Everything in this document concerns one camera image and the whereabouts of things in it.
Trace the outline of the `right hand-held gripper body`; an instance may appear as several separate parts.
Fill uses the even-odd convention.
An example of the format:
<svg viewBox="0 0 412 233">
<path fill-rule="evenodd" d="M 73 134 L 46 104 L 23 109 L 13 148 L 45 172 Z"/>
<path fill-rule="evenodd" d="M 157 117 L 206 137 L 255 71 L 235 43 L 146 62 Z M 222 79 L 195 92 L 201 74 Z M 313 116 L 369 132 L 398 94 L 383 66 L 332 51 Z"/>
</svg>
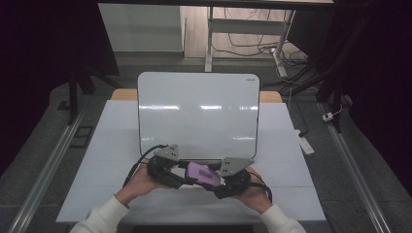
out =
<svg viewBox="0 0 412 233">
<path fill-rule="evenodd" d="M 219 170 L 223 184 L 213 188 L 214 194 L 219 199 L 242 194 L 251 181 L 246 168 L 253 163 L 252 158 L 225 157 Z"/>
</svg>

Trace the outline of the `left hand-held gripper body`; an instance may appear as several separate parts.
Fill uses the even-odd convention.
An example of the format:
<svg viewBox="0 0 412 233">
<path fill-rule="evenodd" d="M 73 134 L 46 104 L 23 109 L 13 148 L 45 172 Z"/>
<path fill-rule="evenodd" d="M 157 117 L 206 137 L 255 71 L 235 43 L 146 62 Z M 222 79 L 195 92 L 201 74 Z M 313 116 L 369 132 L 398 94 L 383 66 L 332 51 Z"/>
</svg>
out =
<svg viewBox="0 0 412 233">
<path fill-rule="evenodd" d="M 171 172 L 180 162 L 177 145 L 166 146 L 154 152 L 149 160 L 148 174 L 157 182 L 171 188 L 182 186 L 182 178 Z"/>
</svg>

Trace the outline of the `purple black whiteboard eraser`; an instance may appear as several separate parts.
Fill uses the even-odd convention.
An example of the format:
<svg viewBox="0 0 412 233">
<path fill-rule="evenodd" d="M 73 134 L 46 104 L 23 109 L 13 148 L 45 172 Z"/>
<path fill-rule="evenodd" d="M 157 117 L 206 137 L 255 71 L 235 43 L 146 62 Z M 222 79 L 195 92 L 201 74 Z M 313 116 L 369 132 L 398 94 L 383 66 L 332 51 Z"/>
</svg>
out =
<svg viewBox="0 0 412 233">
<path fill-rule="evenodd" d="M 218 186 L 221 184 L 221 176 L 218 172 L 207 166 L 191 162 L 186 170 L 186 177 L 195 179 L 197 183 Z"/>
</svg>

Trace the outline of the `white whiteboard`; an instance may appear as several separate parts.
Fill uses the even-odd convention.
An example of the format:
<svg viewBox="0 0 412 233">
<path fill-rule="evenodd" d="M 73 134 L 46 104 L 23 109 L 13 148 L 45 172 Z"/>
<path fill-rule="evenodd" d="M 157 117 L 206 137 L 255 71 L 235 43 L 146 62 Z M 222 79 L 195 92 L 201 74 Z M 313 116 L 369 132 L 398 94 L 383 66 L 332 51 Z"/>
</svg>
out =
<svg viewBox="0 0 412 233">
<path fill-rule="evenodd" d="M 140 74 L 140 152 L 156 145 L 177 145 L 182 159 L 254 157 L 259 85 L 254 74 Z"/>
</svg>

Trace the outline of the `person's right hand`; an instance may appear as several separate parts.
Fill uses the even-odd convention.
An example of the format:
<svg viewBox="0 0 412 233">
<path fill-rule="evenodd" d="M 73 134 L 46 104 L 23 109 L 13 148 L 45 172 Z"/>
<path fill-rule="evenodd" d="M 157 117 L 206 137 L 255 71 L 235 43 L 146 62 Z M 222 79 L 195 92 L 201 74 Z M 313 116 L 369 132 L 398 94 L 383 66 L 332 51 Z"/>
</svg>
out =
<svg viewBox="0 0 412 233">
<path fill-rule="evenodd" d="M 260 174 L 252 166 L 247 167 L 246 170 L 251 174 L 252 183 L 263 184 Z M 266 191 L 255 186 L 250 186 L 242 194 L 235 195 L 234 199 L 242 202 L 260 215 L 272 206 Z"/>
</svg>

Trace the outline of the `person's left hand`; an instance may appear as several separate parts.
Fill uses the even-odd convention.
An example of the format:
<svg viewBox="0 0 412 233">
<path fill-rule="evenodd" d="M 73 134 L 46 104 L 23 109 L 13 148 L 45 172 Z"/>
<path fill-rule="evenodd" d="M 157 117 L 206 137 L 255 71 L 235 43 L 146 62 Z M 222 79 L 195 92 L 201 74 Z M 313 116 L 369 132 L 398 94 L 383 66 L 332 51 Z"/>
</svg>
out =
<svg viewBox="0 0 412 233">
<path fill-rule="evenodd" d="M 137 197 L 144 196 L 157 188 L 166 188 L 166 185 L 157 183 L 148 174 L 148 166 L 140 164 L 130 181 L 115 194 L 115 198 L 128 207 L 128 204 Z"/>
</svg>

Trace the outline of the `white power strip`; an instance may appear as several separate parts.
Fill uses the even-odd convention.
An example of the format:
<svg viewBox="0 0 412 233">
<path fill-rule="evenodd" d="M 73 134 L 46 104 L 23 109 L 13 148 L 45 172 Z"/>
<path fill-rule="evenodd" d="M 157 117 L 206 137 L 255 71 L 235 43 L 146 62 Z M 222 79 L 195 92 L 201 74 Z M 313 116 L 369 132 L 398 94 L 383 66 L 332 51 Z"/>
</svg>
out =
<svg viewBox="0 0 412 233">
<path fill-rule="evenodd" d="M 298 129 L 295 129 L 295 134 L 296 134 L 297 141 L 301 149 L 303 150 L 303 152 L 306 155 L 313 154 L 315 151 L 313 150 L 309 142 L 304 137 L 304 134 Z"/>
</svg>

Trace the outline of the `black floor plate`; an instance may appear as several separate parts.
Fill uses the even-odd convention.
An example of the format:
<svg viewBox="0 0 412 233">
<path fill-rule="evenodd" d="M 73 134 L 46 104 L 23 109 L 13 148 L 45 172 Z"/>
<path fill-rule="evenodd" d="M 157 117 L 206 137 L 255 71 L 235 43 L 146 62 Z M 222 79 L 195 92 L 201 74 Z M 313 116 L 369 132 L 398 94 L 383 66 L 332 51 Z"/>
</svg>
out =
<svg viewBox="0 0 412 233">
<path fill-rule="evenodd" d="M 71 140 L 70 148 L 86 149 L 91 140 L 93 130 L 93 126 L 79 126 Z"/>
</svg>

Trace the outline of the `black tripod stand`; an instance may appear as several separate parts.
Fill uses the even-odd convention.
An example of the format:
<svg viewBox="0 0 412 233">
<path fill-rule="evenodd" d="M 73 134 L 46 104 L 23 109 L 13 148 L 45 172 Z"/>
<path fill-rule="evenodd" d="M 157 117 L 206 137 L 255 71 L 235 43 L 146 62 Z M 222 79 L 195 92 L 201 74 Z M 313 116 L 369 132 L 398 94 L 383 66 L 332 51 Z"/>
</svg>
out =
<svg viewBox="0 0 412 233">
<path fill-rule="evenodd" d="M 328 59 L 324 71 L 316 78 L 297 86 L 291 92 L 291 95 L 295 96 L 303 90 L 320 83 L 320 89 L 315 94 L 316 101 L 324 103 L 330 96 L 333 97 L 333 118 L 330 122 L 338 133 L 341 132 L 340 112 L 342 107 L 344 66 L 365 26 L 366 19 L 364 17 L 359 17 L 349 24 L 341 33 L 341 37 L 334 42 L 331 49 L 322 54 L 321 59 Z"/>
<path fill-rule="evenodd" d="M 112 80 L 103 72 L 98 71 L 96 68 L 88 65 L 76 65 L 69 75 L 69 105 L 64 107 L 65 110 L 70 112 L 67 122 L 68 125 L 72 125 L 79 114 L 78 88 L 80 88 L 85 95 L 91 95 L 96 90 L 91 79 L 92 77 L 97 78 L 113 88 L 122 88 L 122 85 Z"/>
</svg>

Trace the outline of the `white cabinet panel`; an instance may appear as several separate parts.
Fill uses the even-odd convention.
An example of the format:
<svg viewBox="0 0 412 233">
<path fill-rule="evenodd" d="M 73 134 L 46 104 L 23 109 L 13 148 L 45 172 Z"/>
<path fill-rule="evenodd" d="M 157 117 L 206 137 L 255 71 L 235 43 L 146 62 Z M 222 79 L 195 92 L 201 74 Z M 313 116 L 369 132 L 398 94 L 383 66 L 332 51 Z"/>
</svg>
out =
<svg viewBox="0 0 412 233">
<path fill-rule="evenodd" d="M 98 7 L 114 51 L 184 51 L 180 7 L 107 3 Z"/>
</svg>

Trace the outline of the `dark curtain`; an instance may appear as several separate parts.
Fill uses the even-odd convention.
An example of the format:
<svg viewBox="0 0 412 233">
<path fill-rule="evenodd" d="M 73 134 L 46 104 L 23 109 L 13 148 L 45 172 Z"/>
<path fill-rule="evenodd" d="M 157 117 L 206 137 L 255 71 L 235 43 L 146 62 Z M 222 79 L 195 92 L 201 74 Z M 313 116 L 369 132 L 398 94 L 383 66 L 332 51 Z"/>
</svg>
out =
<svg viewBox="0 0 412 233">
<path fill-rule="evenodd" d="M 370 16 L 341 68 L 334 73 L 352 100 L 350 116 L 412 196 L 412 0 L 370 2 L 364 12 L 297 11 L 289 41 L 323 73 L 363 15 Z"/>
<path fill-rule="evenodd" d="M 120 72 L 99 0 L 0 0 L 0 176 L 49 105 L 52 90 Z"/>
</svg>

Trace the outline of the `aluminium floor rail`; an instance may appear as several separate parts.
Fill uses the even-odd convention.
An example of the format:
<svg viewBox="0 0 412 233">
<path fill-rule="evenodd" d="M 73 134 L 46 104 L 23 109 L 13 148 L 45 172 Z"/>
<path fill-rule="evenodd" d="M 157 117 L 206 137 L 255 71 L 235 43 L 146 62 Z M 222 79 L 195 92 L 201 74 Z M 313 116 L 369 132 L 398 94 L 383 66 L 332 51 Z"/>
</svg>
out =
<svg viewBox="0 0 412 233">
<path fill-rule="evenodd" d="M 367 225 L 373 233 L 393 233 L 344 137 L 335 129 L 331 121 L 323 121 L 323 125 L 327 128 L 341 157 L 345 174 L 350 177 L 357 192 L 357 200 L 351 204 L 352 220 L 354 223 Z"/>
<path fill-rule="evenodd" d="M 73 119 L 70 125 L 64 128 L 63 133 L 59 137 L 51 155 L 49 156 L 45 166 L 43 167 L 38 179 L 33 184 L 22 206 L 20 207 L 11 227 L 7 233 L 25 233 L 32 218 L 44 198 L 47 189 L 49 188 L 56 170 L 69 148 L 70 142 L 73 139 L 80 122 L 85 116 L 85 109 L 81 109 L 78 115 Z"/>
</svg>

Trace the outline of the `white desk frame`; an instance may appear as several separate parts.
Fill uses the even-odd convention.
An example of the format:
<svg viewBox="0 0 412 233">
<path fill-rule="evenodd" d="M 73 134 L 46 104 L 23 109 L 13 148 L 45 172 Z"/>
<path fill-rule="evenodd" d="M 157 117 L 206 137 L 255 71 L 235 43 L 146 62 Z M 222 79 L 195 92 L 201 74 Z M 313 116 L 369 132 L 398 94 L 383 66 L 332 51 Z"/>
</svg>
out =
<svg viewBox="0 0 412 233">
<path fill-rule="evenodd" d="M 260 20 L 260 19 L 236 19 L 236 18 L 221 18 L 214 17 L 214 7 L 208 8 L 207 15 L 207 49 L 205 55 L 205 71 L 211 72 L 213 66 L 213 35 L 215 33 L 224 34 L 241 34 L 241 35 L 271 35 L 278 36 L 279 41 L 274 49 L 270 49 L 269 53 L 273 57 L 276 71 L 281 78 L 288 76 L 281 52 L 283 45 L 287 40 L 287 36 L 292 25 L 293 10 L 284 10 L 283 20 Z"/>
</svg>

